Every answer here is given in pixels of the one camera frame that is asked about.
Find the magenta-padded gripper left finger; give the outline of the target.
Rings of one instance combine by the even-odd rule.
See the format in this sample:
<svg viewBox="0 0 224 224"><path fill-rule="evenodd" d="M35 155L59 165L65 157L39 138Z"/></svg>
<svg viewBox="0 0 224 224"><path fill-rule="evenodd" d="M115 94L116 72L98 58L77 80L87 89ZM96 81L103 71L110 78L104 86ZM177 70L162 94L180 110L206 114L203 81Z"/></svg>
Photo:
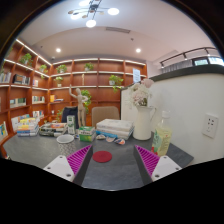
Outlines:
<svg viewBox="0 0 224 224"><path fill-rule="evenodd" d="M93 146L87 145L68 157L59 155L44 170L81 186L92 155Z"/></svg>

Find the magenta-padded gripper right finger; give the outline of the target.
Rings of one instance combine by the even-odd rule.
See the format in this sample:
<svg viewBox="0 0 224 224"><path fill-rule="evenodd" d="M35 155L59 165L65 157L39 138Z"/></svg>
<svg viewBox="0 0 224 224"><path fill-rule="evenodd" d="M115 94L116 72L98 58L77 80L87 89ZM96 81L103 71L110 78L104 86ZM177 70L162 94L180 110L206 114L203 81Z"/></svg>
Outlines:
<svg viewBox="0 0 224 224"><path fill-rule="evenodd" d="M181 170L181 167L167 155L159 157L138 145L134 146L133 155L144 185Z"/></svg>

